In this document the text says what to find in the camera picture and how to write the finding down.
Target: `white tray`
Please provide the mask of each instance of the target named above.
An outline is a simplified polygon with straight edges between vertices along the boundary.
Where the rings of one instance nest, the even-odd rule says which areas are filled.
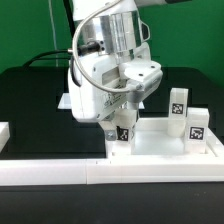
[[[167,118],[140,119],[131,156],[0,161],[0,185],[224,181],[224,146],[210,130],[206,154],[186,154],[166,129]]]

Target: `green backdrop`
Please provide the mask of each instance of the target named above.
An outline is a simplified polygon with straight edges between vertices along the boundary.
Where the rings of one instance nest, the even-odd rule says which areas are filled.
[[[62,0],[52,0],[52,6],[58,48],[67,49],[71,37]],[[224,86],[223,10],[223,0],[140,9],[142,20],[151,30],[152,58],[162,66],[197,68]],[[1,0],[0,27],[0,73],[54,49],[47,0]]]

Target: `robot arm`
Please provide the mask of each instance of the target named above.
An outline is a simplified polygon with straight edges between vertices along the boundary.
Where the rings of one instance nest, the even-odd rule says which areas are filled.
[[[78,121],[100,122],[127,101],[137,109],[138,103],[157,89],[161,66],[151,61],[145,42],[149,29],[140,20],[137,6],[171,2],[174,0],[73,0],[74,20],[80,25],[72,52],[81,87],[75,86],[69,75],[69,91]],[[79,57],[79,38],[86,45],[96,42],[98,51]]]

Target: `black table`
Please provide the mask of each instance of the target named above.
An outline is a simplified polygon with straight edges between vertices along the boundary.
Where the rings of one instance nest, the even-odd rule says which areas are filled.
[[[142,117],[167,116],[172,87],[189,88],[189,106],[208,108],[224,142],[224,90],[198,70],[164,68]],[[59,111],[66,68],[12,68],[0,75],[0,120],[11,139],[0,159],[104,158],[103,131]],[[0,187],[0,223],[223,223],[223,183]]]

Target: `white robot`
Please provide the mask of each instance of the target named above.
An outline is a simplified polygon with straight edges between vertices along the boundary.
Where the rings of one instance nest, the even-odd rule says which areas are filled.
[[[68,74],[72,113],[79,122],[101,125],[107,157],[131,154],[138,105],[162,79],[161,65],[151,61],[150,32],[138,7],[183,1],[73,0],[79,26]]]

